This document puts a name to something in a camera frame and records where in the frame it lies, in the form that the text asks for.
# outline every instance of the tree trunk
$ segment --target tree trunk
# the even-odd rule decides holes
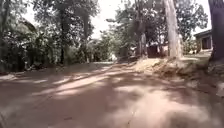
[[[89,16],[87,16],[87,15],[84,15],[83,17],[83,22],[84,22],[84,26],[83,26],[83,28],[84,28],[84,49],[85,49],[85,51],[84,51],[84,56],[85,56],[85,61],[87,62],[87,63],[89,63],[90,62],[90,59],[89,59],[89,55],[88,55],[88,49],[87,49],[87,43],[88,43],[88,37],[89,37]]]
[[[142,44],[142,55],[146,56],[147,55],[147,47],[146,47],[146,36],[145,36],[144,32],[141,36],[141,44]]]
[[[178,34],[176,10],[173,0],[164,0],[168,29],[169,56],[180,59],[182,57],[181,42]]]
[[[224,2],[209,0],[212,19],[213,52],[210,61],[224,62]]]
[[[66,34],[67,34],[67,30],[66,30],[66,17],[65,17],[65,10],[64,8],[62,8],[60,10],[60,22],[61,22],[61,60],[60,63],[63,65],[64,61],[65,61],[65,45],[67,45],[66,42]]]
[[[5,2],[1,0],[0,2],[0,73],[5,72],[3,66],[3,48],[4,48],[4,31],[6,27],[7,18],[10,12],[11,0],[6,0]]]
[[[159,45],[159,54],[160,56],[165,56],[165,53],[164,53],[164,49],[163,49],[163,44],[165,44],[165,41],[163,42],[162,44],[162,38],[161,38],[161,32],[160,30],[158,30],[158,45]]]

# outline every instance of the dirt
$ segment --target dirt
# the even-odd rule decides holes
[[[173,58],[141,58],[133,63],[136,72],[156,74],[158,76],[189,76],[208,67],[208,55],[189,55],[181,59]]]
[[[212,80],[103,63],[17,73],[0,77],[0,111],[7,128],[223,128]]]

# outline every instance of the dirt road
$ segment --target dirt road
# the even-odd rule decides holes
[[[89,64],[0,77],[7,128],[223,128],[221,98],[126,65]]]

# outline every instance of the roof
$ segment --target roof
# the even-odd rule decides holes
[[[212,30],[210,29],[210,30],[207,30],[207,31],[203,31],[203,32],[197,33],[194,36],[196,38],[198,38],[198,37],[202,37],[202,36],[206,36],[206,35],[211,35],[211,34],[212,34]]]

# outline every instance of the house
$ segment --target house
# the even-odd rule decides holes
[[[201,51],[210,51],[212,45],[212,31],[207,30],[194,35],[197,41],[197,53]]]

